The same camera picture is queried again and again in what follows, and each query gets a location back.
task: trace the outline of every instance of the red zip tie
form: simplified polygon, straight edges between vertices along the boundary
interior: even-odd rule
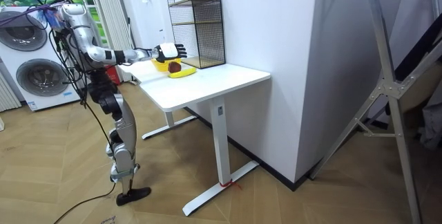
[[[221,185],[221,187],[228,187],[229,185],[235,185],[236,187],[238,187],[238,188],[240,188],[242,190],[241,185],[239,185],[238,183],[234,182],[233,179],[230,179],[230,181],[227,182],[224,185],[222,183],[220,183],[220,185]]]

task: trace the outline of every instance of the wire mesh shelf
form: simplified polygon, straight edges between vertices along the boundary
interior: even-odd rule
[[[197,68],[226,63],[221,0],[167,0],[176,44],[184,44]]]

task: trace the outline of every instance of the dryer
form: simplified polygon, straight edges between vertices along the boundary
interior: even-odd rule
[[[6,7],[0,19],[17,16],[27,7]],[[31,110],[79,100],[66,70],[52,49],[50,27],[31,12],[0,26],[0,57]]]

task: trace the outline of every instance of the robot leg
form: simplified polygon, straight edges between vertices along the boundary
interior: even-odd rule
[[[106,153],[115,158],[110,178],[114,182],[122,184],[122,193],[117,197],[117,205],[121,206],[148,196],[151,189],[149,187],[132,188],[133,175],[140,166],[135,163],[137,128],[129,105],[119,93],[108,94],[99,103],[104,113],[112,113],[112,118],[115,121],[115,128],[110,133],[112,149],[108,146]]]

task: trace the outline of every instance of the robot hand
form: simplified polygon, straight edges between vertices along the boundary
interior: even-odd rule
[[[186,48],[182,44],[165,43],[155,47],[158,51],[158,62],[164,63],[166,60],[187,57]]]

